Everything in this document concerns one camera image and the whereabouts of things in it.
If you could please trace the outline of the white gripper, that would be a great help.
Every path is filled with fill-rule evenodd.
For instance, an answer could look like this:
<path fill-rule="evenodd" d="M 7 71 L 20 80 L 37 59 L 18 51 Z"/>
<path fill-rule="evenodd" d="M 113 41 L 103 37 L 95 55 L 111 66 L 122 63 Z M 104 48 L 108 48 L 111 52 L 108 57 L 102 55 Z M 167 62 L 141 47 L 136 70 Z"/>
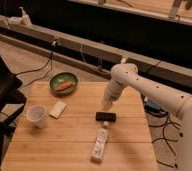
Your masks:
<path fill-rule="evenodd" d="M 116 101 L 119 99 L 123 89 L 124 89 L 123 84 L 120 84 L 114 79 L 111 79 L 104 91 L 103 101 L 101 103 L 102 105 L 101 110 L 109 111 L 113 105 L 112 101 Z"/>

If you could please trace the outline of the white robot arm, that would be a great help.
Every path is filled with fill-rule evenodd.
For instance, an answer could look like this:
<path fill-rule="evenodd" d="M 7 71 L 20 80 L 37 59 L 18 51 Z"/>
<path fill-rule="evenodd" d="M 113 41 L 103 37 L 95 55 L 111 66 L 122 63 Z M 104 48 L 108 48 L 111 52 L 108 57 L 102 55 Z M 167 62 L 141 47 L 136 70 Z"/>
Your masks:
<path fill-rule="evenodd" d="M 128 86 L 181 120 L 182 136 L 178 142 L 177 171 L 192 171 L 192 94 L 140 76 L 135 64 L 116 64 L 111 69 L 111 79 L 104 91 L 102 108 L 109 110 Z"/>

